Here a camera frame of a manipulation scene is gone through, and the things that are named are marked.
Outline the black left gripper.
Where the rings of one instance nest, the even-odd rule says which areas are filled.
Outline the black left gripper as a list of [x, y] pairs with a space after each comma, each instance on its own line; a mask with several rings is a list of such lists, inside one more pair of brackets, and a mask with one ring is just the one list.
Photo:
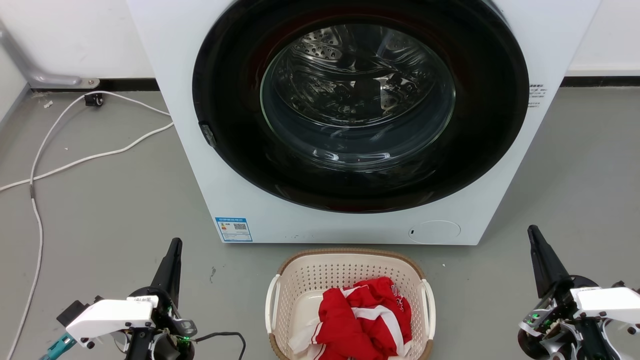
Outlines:
[[128, 360], [192, 360], [195, 346], [191, 338], [198, 332], [195, 322], [179, 314], [179, 290], [183, 241], [174, 237], [162, 258], [150, 287], [127, 297], [151, 302], [150, 320], [144, 325], [128, 325]]

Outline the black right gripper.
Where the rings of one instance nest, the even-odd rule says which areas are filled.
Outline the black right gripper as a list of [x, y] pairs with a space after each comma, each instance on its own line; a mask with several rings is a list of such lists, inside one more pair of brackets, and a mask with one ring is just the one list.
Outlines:
[[599, 360], [601, 317], [578, 314], [571, 292], [598, 285], [585, 276], [570, 276], [537, 225], [528, 226], [526, 232], [541, 300], [519, 324], [519, 347], [533, 360]]

